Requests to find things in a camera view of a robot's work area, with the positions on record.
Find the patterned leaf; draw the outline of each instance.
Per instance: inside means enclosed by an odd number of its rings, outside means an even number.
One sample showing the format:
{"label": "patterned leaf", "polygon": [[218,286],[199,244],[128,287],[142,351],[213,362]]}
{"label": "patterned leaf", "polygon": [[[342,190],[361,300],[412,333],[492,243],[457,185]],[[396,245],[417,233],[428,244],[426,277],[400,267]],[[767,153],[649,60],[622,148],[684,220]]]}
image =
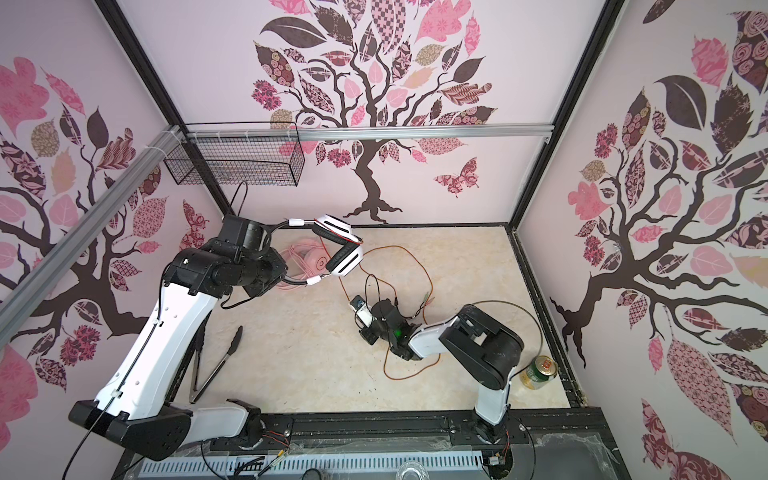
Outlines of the patterned leaf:
{"label": "patterned leaf", "polygon": [[643,148],[637,151],[630,162],[627,174],[624,177],[624,186],[627,189],[627,207],[632,208],[640,200],[645,188],[645,163],[643,162]]}
{"label": "patterned leaf", "polygon": [[768,148],[741,157],[728,165],[713,182],[720,187],[741,188],[760,178],[766,165],[768,165]]}
{"label": "patterned leaf", "polygon": [[657,336],[648,344],[648,359],[651,366],[654,367],[654,373],[661,370],[661,364],[664,361],[664,348],[661,345],[661,339]]}
{"label": "patterned leaf", "polygon": [[726,333],[718,339],[730,348],[739,352],[751,352],[759,349],[768,341],[768,334],[760,329],[742,329],[737,328]]}
{"label": "patterned leaf", "polygon": [[380,127],[385,127],[386,126],[386,121],[387,121],[387,119],[389,119],[388,115],[389,115],[389,113],[387,111],[387,107],[386,107],[386,105],[384,105],[384,108],[379,110],[379,113],[376,114],[376,121],[379,122],[379,126]]}
{"label": "patterned leaf", "polygon": [[751,283],[768,288],[768,258],[731,256],[739,273]]}
{"label": "patterned leaf", "polygon": [[426,45],[416,54],[415,62],[422,67],[431,65],[440,56],[443,48],[445,48],[445,45],[438,45],[436,43]]}
{"label": "patterned leaf", "polygon": [[726,330],[720,323],[703,308],[692,308],[683,313],[683,318],[691,324],[708,330]]}
{"label": "patterned leaf", "polygon": [[678,125],[701,130],[707,118],[707,98],[692,78],[671,75],[658,80],[667,89],[667,115]]}
{"label": "patterned leaf", "polygon": [[38,157],[53,157],[58,153],[58,132],[53,126],[53,119],[32,130],[31,143]]}
{"label": "patterned leaf", "polygon": [[687,141],[681,141],[683,144],[683,165],[688,170],[705,170],[712,166],[707,152],[702,147]]}
{"label": "patterned leaf", "polygon": [[366,12],[366,0],[344,0],[344,8],[352,19],[352,22],[357,28],[357,22],[360,21],[362,15]]}
{"label": "patterned leaf", "polygon": [[379,46],[379,43],[376,41],[376,37],[373,35],[371,25],[372,24],[368,25],[366,33],[362,34],[362,38],[360,39],[359,53],[360,61],[362,63],[365,63],[373,58],[373,55],[376,54],[376,48]]}
{"label": "patterned leaf", "polygon": [[742,223],[725,241],[742,248],[765,248],[768,243],[768,214],[755,215]]}
{"label": "patterned leaf", "polygon": [[640,141],[645,133],[650,119],[650,103],[645,98],[645,90],[641,90],[632,102],[632,105],[624,117],[624,126],[621,128],[621,141],[627,148],[627,152],[632,150]]}
{"label": "patterned leaf", "polygon": [[466,145],[458,138],[422,138],[416,142],[424,152],[430,155],[447,154],[449,151],[454,151],[462,145]]}
{"label": "patterned leaf", "polygon": [[326,81],[331,78],[331,72],[323,67],[309,67],[304,68],[302,71],[309,75],[314,81]]}
{"label": "patterned leaf", "polygon": [[664,148],[655,143],[650,143],[650,165],[655,168],[656,170],[666,170],[667,168],[672,166],[672,160],[670,159],[670,155],[667,153]]}
{"label": "patterned leaf", "polygon": [[592,230],[598,225],[597,220],[589,220],[587,223],[581,226],[581,229],[576,233],[576,237],[586,238],[592,233]]}
{"label": "patterned leaf", "polygon": [[429,120],[435,120],[440,116],[440,112],[442,112],[442,100],[438,98],[432,104],[432,108],[429,109]]}
{"label": "patterned leaf", "polygon": [[763,93],[768,78],[765,62],[768,37],[768,22],[765,12],[734,12],[731,15],[738,24],[735,47],[733,47],[733,70],[752,84],[758,93]]}
{"label": "patterned leaf", "polygon": [[621,295],[619,295],[619,300],[616,302],[616,307],[618,308],[619,306],[630,306],[638,295],[640,295],[640,292],[637,290],[625,290],[621,292]]}
{"label": "patterned leaf", "polygon": [[472,15],[467,22],[467,29],[464,34],[464,48],[467,51],[468,57],[472,56],[472,52],[478,47],[478,43],[480,43],[480,24],[475,20],[475,16]]}
{"label": "patterned leaf", "polygon": [[659,199],[659,210],[667,215],[674,215],[680,209],[680,202],[683,200],[683,193],[680,191],[680,185],[675,185],[667,190]]}
{"label": "patterned leaf", "polygon": [[702,245],[694,250],[690,268],[701,276],[717,276],[733,271],[725,255],[709,245]]}
{"label": "patterned leaf", "polygon": [[619,265],[621,265],[621,252],[613,252],[611,255],[605,257],[605,261],[603,262],[603,266],[600,267],[600,270],[608,270],[609,272],[612,272],[616,270]]}
{"label": "patterned leaf", "polygon": [[395,59],[392,60],[392,81],[404,78],[409,68],[411,68],[411,45],[406,40],[397,49]]}
{"label": "patterned leaf", "polygon": [[478,87],[477,84],[460,84],[441,90],[440,93],[457,105],[476,104],[480,95],[490,92],[491,88],[493,85],[490,83],[481,87]]}
{"label": "patterned leaf", "polygon": [[673,255],[668,253],[659,259],[659,264],[656,265],[656,273],[659,275],[663,273],[669,273],[680,266],[680,264],[688,257],[688,255]]}
{"label": "patterned leaf", "polygon": [[726,386],[707,358],[692,346],[672,339],[667,365],[683,394],[733,437]]}
{"label": "patterned leaf", "polygon": [[315,85],[304,81],[303,78],[300,78],[299,81],[301,82],[301,87],[304,89],[307,99],[312,105],[318,107],[320,110],[327,111],[330,114],[334,113],[333,103],[324,91],[320,90]]}
{"label": "patterned leaf", "polygon": [[717,225],[730,212],[730,202],[732,199],[733,195],[723,195],[722,197],[715,197],[704,202],[699,207],[699,218],[707,225]]}
{"label": "patterned leaf", "polygon": [[80,318],[86,322],[95,323],[101,325],[98,315],[98,306],[90,300],[81,300],[74,305],[74,310],[78,313]]}
{"label": "patterned leaf", "polygon": [[290,58],[295,62],[306,63],[306,59],[304,58],[304,55],[302,55],[301,52],[296,50],[295,48],[284,48],[283,53],[285,54],[285,56],[287,56],[288,58]]}
{"label": "patterned leaf", "polygon": [[53,339],[53,332],[46,333],[45,335],[40,337],[40,339],[37,342],[35,342],[35,344],[32,346],[32,350],[29,351],[27,358],[33,355],[38,355],[39,353],[42,355],[45,355],[46,353],[48,353],[51,347],[53,347],[54,343],[55,342]]}
{"label": "patterned leaf", "polygon": [[40,165],[27,152],[8,142],[2,135],[0,142],[0,154],[11,175],[22,188],[42,200],[45,194],[45,175],[40,170]]}
{"label": "patterned leaf", "polygon": [[352,55],[341,50],[329,51],[328,53],[324,53],[323,57],[328,58],[328,61],[337,67],[343,67],[352,60]]}
{"label": "patterned leaf", "polygon": [[448,71],[453,66],[454,63],[456,63],[456,59],[458,58],[458,53],[462,50],[462,41],[458,43],[453,48],[449,48],[445,51],[445,54],[442,56],[442,70]]}
{"label": "patterned leaf", "polygon": [[297,48],[316,47],[326,42],[320,30],[297,17],[275,18],[261,29],[261,33],[265,31],[277,33],[280,38]]}
{"label": "patterned leaf", "polygon": [[710,353],[710,359],[728,375],[748,382],[768,383],[768,373],[746,357],[736,353]]}
{"label": "patterned leaf", "polygon": [[38,357],[35,360],[35,373],[43,382],[58,385],[67,391],[67,370],[62,364],[51,359]]}
{"label": "patterned leaf", "polygon": [[61,152],[53,163],[51,169],[53,177],[53,189],[56,194],[61,194],[74,186],[74,163],[69,154],[69,149]]}
{"label": "patterned leaf", "polygon": [[650,7],[650,10],[648,10],[648,13],[645,14],[645,18],[643,18],[643,23],[651,23],[653,20],[656,20],[657,18],[662,16],[662,14],[666,12],[667,9],[672,6],[673,3],[674,3],[674,0],[656,0],[654,4]]}

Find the tree trunk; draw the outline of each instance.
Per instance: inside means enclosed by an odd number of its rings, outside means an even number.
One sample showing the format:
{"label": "tree trunk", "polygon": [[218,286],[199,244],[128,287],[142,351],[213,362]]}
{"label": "tree trunk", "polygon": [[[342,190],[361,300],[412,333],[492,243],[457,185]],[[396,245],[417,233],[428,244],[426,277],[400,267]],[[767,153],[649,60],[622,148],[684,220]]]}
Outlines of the tree trunk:
{"label": "tree trunk", "polygon": [[380,210],[382,212],[402,212],[401,208],[390,207],[388,203],[381,199],[381,188],[379,188],[376,180],[373,180],[373,172],[368,166],[371,161],[376,158],[376,154],[379,152],[381,146],[386,144],[388,141],[390,140],[382,140],[378,142],[374,140],[361,141],[362,154],[360,155],[360,159],[358,159],[357,165],[355,166],[355,174],[360,178],[360,180],[362,180],[362,184],[365,185],[366,191],[368,192],[368,197],[359,207],[357,207],[352,213],[345,215],[344,218],[350,217],[352,215],[359,215],[362,212],[367,211],[371,213],[371,220],[387,223],[386,220],[379,218]]}

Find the tree mural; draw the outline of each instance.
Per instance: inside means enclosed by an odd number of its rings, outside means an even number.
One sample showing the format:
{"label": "tree mural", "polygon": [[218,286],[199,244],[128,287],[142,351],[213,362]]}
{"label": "tree mural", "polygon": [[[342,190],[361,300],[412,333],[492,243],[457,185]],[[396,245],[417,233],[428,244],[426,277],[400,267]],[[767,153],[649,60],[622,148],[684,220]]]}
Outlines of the tree mural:
{"label": "tree mural", "polygon": [[[551,301],[565,320],[566,345],[572,336],[586,367],[582,330],[604,294],[618,290],[616,307],[628,307],[629,327],[645,319],[650,324],[654,370],[663,368],[666,348],[667,368],[701,412],[733,436],[731,391],[768,441],[768,390],[741,385],[743,380],[768,383],[768,374],[740,355],[762,348],[768,333],[734,325],[737,318],[722,322],[707,310],[726,304],[768,315],[765,298],[743,298],[733,290],[745,282],[768,287],[768,257],[752,251],[768,245],[768,216],[745,214],[768,202],[768,180],[761,180],[768,136],[760,136],[768,131],[768,104],[761,117],[753,116],[749,96],[759,98],[760,105],[768,99],[768,15],[731,15],[738,27],[731,62],[716,38],[694,41],[692,61],[704,86],[685,75],[662,78],[656,83],[666,92],[665,108],[652,108],[642,90],[628,109],[621,136],[615,124],[598,133],[598,159],[586,165],[581,171],[586,181],[568,195],[585,220],[576,237],[584,239],[584,258],[593,271],[577,310]],[[717,89],[714,105],[707,104],[705,88]],[[667,121],[676,126],[667,128]],[[651,178],[655,183],[646,188]],[[737,249],[743,253],[726,255]],[[670,336],[658,327],[665,318]],[[682,341],[686,334],[703,348],[732,352],[706,355]],[[740,381],[723,381],[715,366]]]}
{"label": "tree mural", "polygon": [[[273,122],[295,121],[300,127],[395,127],[448,124],[483,124],[495,110],[475,105],[492,85],[470,84],[483,58],[470,58],[478,47],[480,26],[471,15],[469,0],[408,0],[415,9],[419,30],[413,40],[403,38],[411,21],[406,0],[371,0],[370,22],[366,0],[270,0],[291,15],[313,15],[318,26],[297,16],[275,18],[262,28],[293,48],[278,50],[256,43],[259,63],[277,88],[258,80],[253,99],[269,111]],[[462,34],[449,41],[449,36]],[[412,55],[421,38],[433,41]],[[295,111],[279,108],[291,102]],[[444,108],[444,103],[451,108]],[[409,144],[395,138],[337,142],[302,142],[305,153],[315,152],[317,163],[326,160],[337,168],[352,166],[366,188],[367,198],[345,215],[369,212],[371,219],[387,223],[379,212],[402,211],[382,199],[371,162],[400,162],[403,154],[426,162],[425,154],[441,155],[461,147],[458,138],[425,138]],[[477,183],[474,170],[435,178],[456,194]]]}
{"label": "tree mural", "polygon": [[[15,71],[0,66],[0,116],[11,133],[15,137],[16,127],[23,121],[51,119],[31,132],[29,144],[36,156],[20,147],[26,140],[12,140],[0,132],[0,153],[8,167],[0,186],[0,231],[3,240],[13,239],[12,243],[0,242],[0,270],[4,270],[0,285],[9,290],[29,275],[58,238],[95,204],[97,196],[111,187],[114,180],[108,172],[127,168],[136,155],[130,128],[110,140],[98,108],[86,116],[74,89],[47,73],[61,110],[45,111],[51,94],[35,83],[35,66],[20,57],[14,64]],[[167,197],[152,197],[160,181],[161,170],[156,167],[71,267],[74,282],[62,281],[60,285],[68,286],[43,300],[33,312],[32,323],[41,317],[40,326],[12,337],[12,341],[21,336],[37,338],[27,358],[45,382],[66,389],[67,367],[94,358],[105,326],[111,335],[119,336],[139,333],[146,323],[146,316],[121,312],[115,292],[130,292],[127,279],[141,274],[129,257],[151,254],[161,246],[151,239],[165,217]],[[181,245],[199,245],[204,241],[200,230],[207,220],[186,202],[184,213],[190,231]]]}

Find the pink leaf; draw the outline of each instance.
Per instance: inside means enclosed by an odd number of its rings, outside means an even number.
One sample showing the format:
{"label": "pink leaf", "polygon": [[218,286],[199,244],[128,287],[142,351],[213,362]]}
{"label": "pink leaf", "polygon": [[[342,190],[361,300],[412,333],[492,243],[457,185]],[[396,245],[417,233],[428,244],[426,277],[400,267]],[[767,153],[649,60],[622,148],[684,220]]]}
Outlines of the pink leaf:
{"label": "pink leaf", "polygon": [[427,157],[422,152],[416,149],[411,151],[411,156],[415,161],[422,162],[423,164],[427,163]]}
{"label": "pink leaf", "polygon": [[683,200],[683,194],[680,192],[680,185],[675,185],[659,199],[659,210],[663,214],[674,215],[680,209],[681,200]]}
{"label": "pink leaf", "polygon": [[648,243],[656,240],[663,231],[658,225],[648,225],[635,231],[632,237],[640,243]]}
{"label": "pink leaf", "polygon": [[650,364],[654,367],[654,371],[658,372],[661,369],[661,363],[664,360],[664,348],[661,346],[661,339],[657,336],[654,337],[648,344],[648,359]]}
{"label": "pink leaf", "polygon": [[344,95],[347,98],[357,98],[360,95],[360,86],[349,77],[344,81]]}
{"label": "pink leaf", "polygon": [[389,105],[397,108],[406,102],[407,96],[408,91],[405,88],[396,88],[389,91],[389,93],[386,95],[386,100],[389,102]]}
{"label": "pink leaf", "polygon": [[158,248],[160,248],[160,244],[158,242],[153,241],[146,241],[139,243],[136,248],[142,252],[142,253],[152,253]]}
{"label": "pink leaf", "polygon": [[704,203],[699,208],[699,218],[704,220],[704,223],[707,225],[717,225],[723,221],[723,218],[730,211],[730,201],[732,198],[733,195],[723,195]]}
{"label": "pink leaf", "polygon": [[0,242],[0,268],[8,268],[16,261],[16,247],[8,242]]}
{"label": "pink leaf", "polygon": [[702,276],[723,275],[733,271],[733,266],[721,252],[709,245],[702,245],[694,250],[690,259],[690,268],[694,273]]}
{"label": "pink leaf", "polygon": [[466,33],[464,34],[464,47],[467,49],[467,56],[471,57],[472,52],[478,47],[480,43],[480,24],[475,20],[475,16],[467,22]]}
{"label": "pink leaf", "polygon": [[62,195],[54,200],[51,210],[48,212],[48,218],[56,225],[74,227],[78,222],[78,208],[69,195]]}
{"label": "pink leaf", "polygon": [[685,396],[733,437],[726,386],[707,358],[692,346],[672,339],[667,366]]}
{"label": "pink leaf", "polygon": [[381,83],[382,80],[384,80],[384,72],[382,72],[382,68],[379,67],[379,63],[374,61],[371,64],[371,68],[368,70],[368,81],[371,82],[371,85],[375,85]]}
{"label": "pink leaf", "polygon": [[27,208],[24,204],[8,195],[0,195],[0,220],[15,223],[24,218]]}
{"label": "pink leaf", "polygon": [[352,114],[352,126],[359,124],[366,116],[366,106],[360,105]]}

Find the metal frame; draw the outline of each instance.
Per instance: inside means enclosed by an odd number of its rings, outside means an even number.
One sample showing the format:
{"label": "metal frame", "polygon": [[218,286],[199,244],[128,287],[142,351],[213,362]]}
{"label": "metal frame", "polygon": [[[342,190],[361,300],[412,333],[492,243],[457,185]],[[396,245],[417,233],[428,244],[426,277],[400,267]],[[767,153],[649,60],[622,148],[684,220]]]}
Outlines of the metal frame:
{"label": "metal frame", "polygon": [[167,127],[166,131],[160,132],[77,225],[56,243],[40,265],[11,291],[0,305],[0,346],[10,341],[38,304],[88,248],[88,244],[107,226],[119,206],[125,204],[147,175],[165,158],[164,152],[170,152],[178,146],[180,140],[177,135],[180,135],[177,127]]}

